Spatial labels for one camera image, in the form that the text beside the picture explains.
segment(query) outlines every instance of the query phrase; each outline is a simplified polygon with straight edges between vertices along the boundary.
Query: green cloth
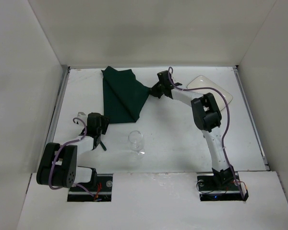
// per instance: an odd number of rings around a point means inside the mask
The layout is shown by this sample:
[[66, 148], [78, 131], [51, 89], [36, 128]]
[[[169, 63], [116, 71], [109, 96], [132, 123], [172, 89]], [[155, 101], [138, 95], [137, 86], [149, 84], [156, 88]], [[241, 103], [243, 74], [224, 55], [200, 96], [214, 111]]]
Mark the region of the green cloth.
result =
[[131, 69], [117, 71], [108, 66], [102, 74], [104, 116], [110, 118], [110, 124], [136, 122], [148, 98], [149, 88], [136, 80]]

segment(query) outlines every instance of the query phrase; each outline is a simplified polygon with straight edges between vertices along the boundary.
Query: clear glass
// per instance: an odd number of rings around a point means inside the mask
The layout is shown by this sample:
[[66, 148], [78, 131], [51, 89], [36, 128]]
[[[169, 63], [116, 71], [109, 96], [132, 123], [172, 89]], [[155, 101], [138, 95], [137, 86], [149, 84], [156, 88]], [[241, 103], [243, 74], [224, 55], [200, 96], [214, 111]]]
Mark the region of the clear glass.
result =
[[132, 155], [138, 159], [143, 158], [145, 155], [143, 134], [137, 130], [132, 131], [128, 136], [128, 141]]

